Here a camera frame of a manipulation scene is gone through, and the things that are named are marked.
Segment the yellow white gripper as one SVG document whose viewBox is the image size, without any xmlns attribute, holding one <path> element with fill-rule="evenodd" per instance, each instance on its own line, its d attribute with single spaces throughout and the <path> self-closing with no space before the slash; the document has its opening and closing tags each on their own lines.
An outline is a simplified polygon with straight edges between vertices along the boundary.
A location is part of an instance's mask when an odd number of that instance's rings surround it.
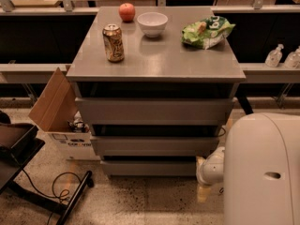
<svg viewBox="0 0 300 225">
<path fill-rule="evenodd" d="M 211 192 L 211 184 L 209 184 L 203 177 L 203 164 L 205 159 L 203 157 L 196 157 L 196 177 L 198 181 L 197 186 L 197 201 L 205 203 Z"/>
</svg>

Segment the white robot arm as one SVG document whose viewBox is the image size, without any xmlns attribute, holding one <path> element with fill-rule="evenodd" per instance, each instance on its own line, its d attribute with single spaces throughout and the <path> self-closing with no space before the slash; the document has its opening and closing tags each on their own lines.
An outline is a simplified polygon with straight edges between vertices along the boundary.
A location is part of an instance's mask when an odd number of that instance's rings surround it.
<svg viewBox="0 0 300 225">
<path fill-rule="evenodd" d="M 224 188 L 223 225 L 300 225 L 300 116 L 253 113 L 226 142 L 196 158 L 199 200 Z"/>
</svg>

